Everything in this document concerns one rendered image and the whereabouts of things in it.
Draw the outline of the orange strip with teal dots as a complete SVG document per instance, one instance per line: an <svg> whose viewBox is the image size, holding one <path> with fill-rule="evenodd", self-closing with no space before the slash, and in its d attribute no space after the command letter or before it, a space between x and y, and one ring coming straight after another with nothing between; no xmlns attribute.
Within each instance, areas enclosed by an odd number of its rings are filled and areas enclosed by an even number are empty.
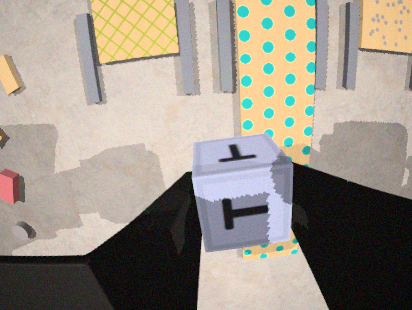
<svg viewBox="0 0 412 310"><path fill-rule="evenodd" d="M267 132L291 162L310 167L315 0L234 0L241 136ZM243 260L295 255L290 240L242 248Z"/></svg>

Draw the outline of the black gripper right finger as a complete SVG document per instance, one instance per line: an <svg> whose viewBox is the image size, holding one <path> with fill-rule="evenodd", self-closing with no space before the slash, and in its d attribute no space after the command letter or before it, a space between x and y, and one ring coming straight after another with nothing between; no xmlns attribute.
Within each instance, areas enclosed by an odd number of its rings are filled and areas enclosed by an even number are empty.
<svg viewBox="0 0 412 310"><path fill-rule="evenodd" d="M412 310L412 199L291 163L292 233L328 310Z"/></svg>

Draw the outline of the yellow crosshatched flat strip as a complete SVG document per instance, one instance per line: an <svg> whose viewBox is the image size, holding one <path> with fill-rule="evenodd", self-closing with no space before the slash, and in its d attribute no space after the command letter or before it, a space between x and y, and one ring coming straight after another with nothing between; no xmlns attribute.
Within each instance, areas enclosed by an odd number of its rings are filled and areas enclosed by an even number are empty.
<svg viewBox="0 0 412 310"><path fill-rule="evenodd" d="M179 53L174 0L90 0L101 63Z"/></svg>

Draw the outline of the orange flat strip with grey dots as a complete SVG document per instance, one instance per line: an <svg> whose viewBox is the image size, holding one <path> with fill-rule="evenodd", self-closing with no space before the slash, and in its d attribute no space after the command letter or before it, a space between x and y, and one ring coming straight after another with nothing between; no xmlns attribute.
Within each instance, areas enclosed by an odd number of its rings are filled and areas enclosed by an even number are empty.
<svg viewBox="0 0 412 310"><path fill-rule="evenodd" d="M412 0L359 0L358 49L412 54Z"/></svg>

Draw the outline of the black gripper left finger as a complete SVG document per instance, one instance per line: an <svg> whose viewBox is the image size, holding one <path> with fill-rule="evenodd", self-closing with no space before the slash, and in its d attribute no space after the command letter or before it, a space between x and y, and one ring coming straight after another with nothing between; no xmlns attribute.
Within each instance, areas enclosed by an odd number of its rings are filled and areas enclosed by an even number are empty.
<svg viewBox="0 0 412 310"><path fill-rule="evenodd" d="M191 172L90 253L0 256L0 310L197 310L202 231Z"/></svg>

